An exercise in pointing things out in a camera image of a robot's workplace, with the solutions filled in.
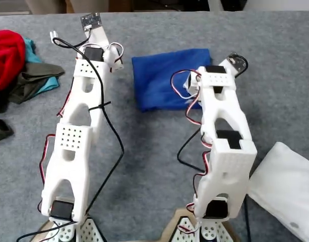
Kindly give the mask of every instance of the gray carpet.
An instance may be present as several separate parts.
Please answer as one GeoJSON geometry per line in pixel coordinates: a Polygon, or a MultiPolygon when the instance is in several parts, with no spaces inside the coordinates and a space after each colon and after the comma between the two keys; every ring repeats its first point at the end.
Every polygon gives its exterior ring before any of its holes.
{"type": "MultiPolygon", "coordinates": [[[[112,101],[106,109],[126,154],[91,210],[109,241],[159,238],[174,210],[193,196],[194,171],[175,155],[196,127],[182,111],[136,109],[133,56],[209,48],[218,64],[231,51],[242,54],[250,67],[236,80],[237,95],[258,150],[254,167],[276,141],[309,159],[309,12],[103,14],[103,24],[109,40],[126,48],[125,69],[106,90],[112,101]]],[[[0,142],[0,241],[14,241],[46,221],[36,210],[42,190],[38,162],[45,135],[55,131],[75,66],[75,53],[52,45],[49,31],[73,43],[84,36],[79,15],[0,16],[0,29],[33,39],[45,62],[66,70],[60,88],[11,104],[0,114],[15,131],[0,142]]],[[[183,158],[202,165],[201,151],[197,138],[183,158]]],[[[90,198],[118,156],[118,142],[104,122],[91,150],[90,198]]],[[[253,241],[299,241],[252,200],[249,210],[253,241]]],[[[231,223],[246,241],[242,211],[231,223]]]]}

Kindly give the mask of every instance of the cable tie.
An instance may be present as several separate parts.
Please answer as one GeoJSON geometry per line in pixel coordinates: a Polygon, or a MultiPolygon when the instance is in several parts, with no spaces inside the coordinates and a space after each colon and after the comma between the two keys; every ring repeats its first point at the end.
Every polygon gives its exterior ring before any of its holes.
{"type": "Polygon", "coordinates": [[[94,109],[98,109],[98,108],[103,108],[104,106],[109,105],[109,104],[111,104],[111,103],[112,103],[112,102],[109,101],[109,102],[106,102],[106,103],[104,103],[104,104],[100,104],[100,105],[98,105],[97,107],[91,107],[90,109],[88,109],[88,111],[91,111],[91,110],[94,110],[94,109]]]}

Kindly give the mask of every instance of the black cable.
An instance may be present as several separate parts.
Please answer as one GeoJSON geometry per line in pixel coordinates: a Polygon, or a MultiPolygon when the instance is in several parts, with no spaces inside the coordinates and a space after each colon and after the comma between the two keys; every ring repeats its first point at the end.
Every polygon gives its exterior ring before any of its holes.
{"type": "Polygon", "coordinates": [[[182,152],[182,150],[183,150],[183,149],[185,148],[185,146],[197,135],[197,133],[199,133],[199,131],[200,131],[200,128],[197,129],[197,130],[187,139],[187,141],[181,146],[181,148],[179,149],[179,151],[178,151],[178,153],[177,153],[177,155],[176,155],[176,158],[177,158],[178,161],[179,161],[181,164],[183,164],[183,165],[186,165],[186,166],[188,166],[188,167],[190,167],[190,168],[192,168],[192,169],[195,169],[195,170],[197,170],[197,171],[200,171],[200,172],[205,172],[203,169],[200,169],[200,168],[198,168],[198,167],[196,167],[196,166],[194,166],[194,165],[191,165],[191,164],[189,164],[189,163],[187,163],[187,162],[185,162],[185,161],[183,161],[183,160],[180,159],[180,153],[182,152]]]}
{"type": "Polygon", "coordinates": [[[33,236],[33,235],[37,235],[37,234],[41,234],[41,233],[51,232],[51,231],[54,231],[56,229],[61,229],[62,227],[66,227],[66,226],[74,224],[74,223],[76,223],[76,222],[72,221],[72,222],[65,223],[63,225],[57,226],[55,228],[50,228],[50,229],[46,229],[46,230],[36,231],[36,232],[33,232],[33,233],[27,233],[27,234],[25,234],[23,236],[18,237],[16,242],[19,242],[23,238],[26,238],[26,237],[29,237],[29,236],[33,236]]]}
{"type": "Polygon", "coordinates": [[[107,177],[105,178],[105,180],[103,181],[103,183],[101,184],[100,188],[98,189],[98,191],[96,192],[95,196],[93,197],[91,203],[89,204],[87,210],[86,210],[86,214],[89,212],[89,210],[91,209],[92,205],[94,204],[94,202],[96,201],[98,195],[100,194],[100,192],[102,191],[102,189],[104,188],[104,186],[106,185],[108,179],[110,178],[110,176],[112,175],[112,173],[114,172],[114,170],[116,169],[116,167],[118,166],[118,164],[120,163],[120,161],[122,160],[123,156],[124,156],[124,145],[123,145],[123,142],[119,136],[119,134],[117,133],[116,129],[114,128],[113,124],[111,123],[111,121],[109,120],[109,117],[105,111],[105,103],[104,103],[104,84],[103,84],[103,81],[102,79],[100,78],[99,76],[99,73],[98,71],[96,70],[96,68],[94,67],[93,63],[89,60],[89,58],[87,56],[85,56],[84,53],[82,53],[79,49],[77,49],[76,47],[74,47],[72,44],[66,42],[65,40],[61,39],[61,38],[58,38],[58,37],[55,37],[52,39],[53,43],[57,46],[59,46],[58,43],[56,43],[56,41],[59,41],[67,46],[69,46],[70,48],[72,48],[73,50],[75,50],[77,53],[79,53],[87,62],[88,64],[90,64],[91,68],[94,70],[99,82],[100,82],[100,87],[101,87],[101,103],[100,105],[98,106],[98,108],[101,108],[102,111],[103,111],[103,114],[105,116],[105,119],[108,123],[108,125],[110,126],[110,128],[112,129],[112,131],[114,132],[118,142],[119,142],[119,145],[120,145],[120,148],[121,148],[121,154],[118,158],[118,160],[116,161],[116,163],[114,164],[113,168],[110,170],[110,172],[108,173],[107,177]]]}
{"type": "MultiPolygon", "coordinates": [[[[87,43],[87,41],[90,39],[90,36],[92,35],[92,31],[91,31],[91,29],[89,29],[89,34],[88,34],[88,37],[87,37],[87,39],[85,39],[84,41],[82,41],[82,42],[80,42],[80,43],[78,43],[78,44],[75,44],[75,45],[73,45],[73,47],[79,47],[79,46],[81,46],[81,45],[83,45],[83,44],[85,44],[85,43],[87,43]]],[[[62,45],[62,44],[56,44],[57,46],[59,46],[59,47],[61,47],[61,48],[65,48],[65,49],[71,49],[71,47],[70,46],[68,46],[68,45],[62,45]]]]}
{"type": "Polygon", "coordinates": [[[51,236],[50,238],[45,238],[43,240],[40,240],[39,242],[43,242],[43,241],[47,241],[47,240],[51,240],[52,238],[56,237],[57,234],[60,232],[60,228],[58,229],[57,233],[55,233],[53,236],[51,236]]]}
{"type": "Polygon", "coordinates": [[[38,203],[38,206],[37,206],[37,209],[38,209],[39,213],[41,213],[41,209],[40,209],[41,203],[42,203],[42,199],[40,200],[40,202],[38,203]]]}
{"type": "MultiPolygon", "coordinates": [[[[192,169],[195,169],[197,171],[200,171],[200,172],[204,172],[204,170],[200,169],[199,167],[197,166],[194,166],[194,165],[191,165],[183,160],[181,160],[179,158],[179,155],[181,153],[181,151],[185,148],[185,146],[196,136],[197,133],[199,133],[200,131],[200,128],[197,129],[188,139],[187,141],[181,146],[180,150],[178,151],[178,154],[177,154],[177,159],[178,161],[183,164],[183,165],[186,165],[188,167],[191,167],[192,169]]],[[[252,237],[251,237],[251,227],[250,227],[250,220],[249,220],[249,210],[248,210],[248,204],[247,204],[247,199],[246,199],[246,196],[244,198],[244,213],[245,213],[245,223],[246,223],[246,230],[247,230],[247,236],[248,236],[248,242],[252,242],[252,237]]]]}
{"type": "Polygon", "coordinates": [[[247,203],[247,195],[244,198],[244,213],[245,213],[245,223],[246,223],[248,242],[252,242],[250,218],[249,218],[249,208],[248,208],[248,203],[247,203]]]}

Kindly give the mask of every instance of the hole pattern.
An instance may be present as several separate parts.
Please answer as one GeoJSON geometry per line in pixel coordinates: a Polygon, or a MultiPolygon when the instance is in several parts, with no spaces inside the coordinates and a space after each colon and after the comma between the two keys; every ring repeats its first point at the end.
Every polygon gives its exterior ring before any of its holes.
{"type": "MultiPolygon", "coordinates": [[[[94,67],[96,70],[100,71],[100,67],[102,67],[102,65],[96,65],[96,63],[94,63],[94,67]]],[[[86,60],[79,59],[77,60],[74,76],[95,78],[96,74],[93,68],[86,62],[86,60]]]]}
{"type": "Polygon", "coordinates": [[[82,131],[79,128],[62,128],[62,137],[60,146],[65,146],[70,150],[80,148],[82,131]]]}
{"type": "Polygon", "coordinates": [[[232,84],[227,74],[208,74],[206,80],[209,86],[230,86],[232,84]]]}
{"type": "Polygon", "coordinates": [[[84,234],[82,242],[103,242],[94,222],[90,219],[85,222],[85,225],[82,227],[81,231],[84,234]]]}
{"type": "MultiPolygon", "coordinates": [[[[193,225],[191,224],[188,218],[181,219],[179,225],[183,225],[184,227],[187,227],[190,230],[194,229],[193,225]]],[[[175,231],[171,240],[171,242],[194,242],[194,241],[195,241],[194,234],[185,234],[178,229],[175,231]]]]}
{"type": "Polygon", "coordinates": [[[221,223],[215,222],[215,226],[202,227],[202,236],[207,240],[212,240],[215,236],[219,237],[220,242],[233,242],[227,230],[221,223]]]}

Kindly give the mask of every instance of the dark green cloth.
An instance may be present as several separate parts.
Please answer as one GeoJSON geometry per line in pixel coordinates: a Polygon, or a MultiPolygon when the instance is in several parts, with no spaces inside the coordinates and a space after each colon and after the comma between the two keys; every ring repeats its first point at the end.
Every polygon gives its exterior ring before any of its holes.
{"type": "Polygon", "coordinates": [[[5,139],[12,134],[12,129],[2,119],[0,119],[0,140],[5,139]]]}
{"type": "Polygon", "coordinates": [[[34,97],[50,77],[61,76],[62,67],[45,63],[26,63],[9,94],[9,101],[20,104],[34,97]]]}
{"type": "MultiPolygon", "coordinates": [[[[7,100],[17,104],[27,101],[36,95],[50,77],[58,77],[63,73],[65,73],[64,70],[56,65],[26,63],[14,82],[0,92],[0,112],[4,111],[7,100]]],[[[0,140],[12,134],[10,126],[0,119],[0,140]]]]}

